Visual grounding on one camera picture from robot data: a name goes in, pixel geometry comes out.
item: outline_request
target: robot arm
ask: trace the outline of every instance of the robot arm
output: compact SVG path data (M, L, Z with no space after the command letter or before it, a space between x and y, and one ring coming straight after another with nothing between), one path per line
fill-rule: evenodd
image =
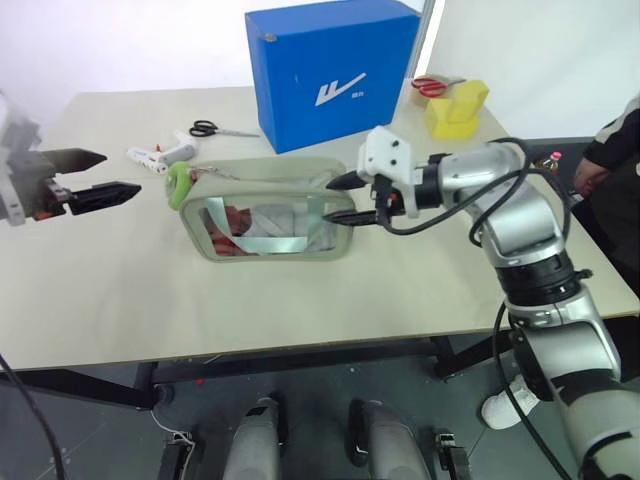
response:
M406 234L420 229L396 230L392 216L415 218L418 210L440 205L449 212L462 206L474 220L490 213L480 243L506 294L510 338L527 383L540 399L559 405L584 478L640 479L640 395L619 383L618 353L582 273L573 269L547 199L525 182L492 208L518 181L523 159L515 143L492 142L416 168L410 146L376 127L360 149L357 174L328 185L372 183L376 210L326 218ZM495 185L481 194L489 184Z
M63 215L120 205L140 191L139 185L110 182L72 192L58 185L58 173L87 170L107 158L79 148L39 152L31 150L38 126L0 92L0 220L13 226Z

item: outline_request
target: table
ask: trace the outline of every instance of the table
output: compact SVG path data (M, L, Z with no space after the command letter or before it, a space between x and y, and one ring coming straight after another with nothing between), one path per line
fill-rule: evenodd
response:
M434 141L422 108L405 89L390 125L416 159L468 149L506 136L487 111L469 141ZM503 298L484 254L467 241L465 214L410 237L356 229L334 262L215 264L192 246L166 206L162 178L125 157L151 149L196 119L259 133L252 88L218 88L77 96L41 149L82 147L109 161L59 183L80 189L110 180L142 191L127 204L20 228L0 225L1 348L16 369L142 362L293 346L335 345L488 331ZM365 133L285 155L331 156L355 166ZM194 162L273 155L264 137L214 136ZM532 183L557 199L542 181ZM368 191L354 193L371 208ZM440 210L425 212L420 220ZM568 252L588 281L603 317L638 312L638 300L582 227Z

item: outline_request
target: yellow object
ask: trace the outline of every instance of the yellow object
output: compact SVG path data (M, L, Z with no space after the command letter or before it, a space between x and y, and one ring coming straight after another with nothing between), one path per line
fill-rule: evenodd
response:
M489 88L481 80L458 85L449 98L432 98L427 103L425 120L436 139L466 139L475 133Z

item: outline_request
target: blue box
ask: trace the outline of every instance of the blue box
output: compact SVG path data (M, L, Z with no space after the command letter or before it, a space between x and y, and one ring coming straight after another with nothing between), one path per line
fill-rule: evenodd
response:
M245 16L260 126L277 153L390 123L420 18L395 0Z

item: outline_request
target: black scissors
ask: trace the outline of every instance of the black scissors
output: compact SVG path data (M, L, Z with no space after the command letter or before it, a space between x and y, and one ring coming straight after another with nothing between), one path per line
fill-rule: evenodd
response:
M196 120L189 129L192 137L210 137L212 135L233 135L234 137L259 137L256 133L238 132L236 130L223 130L209 120Z

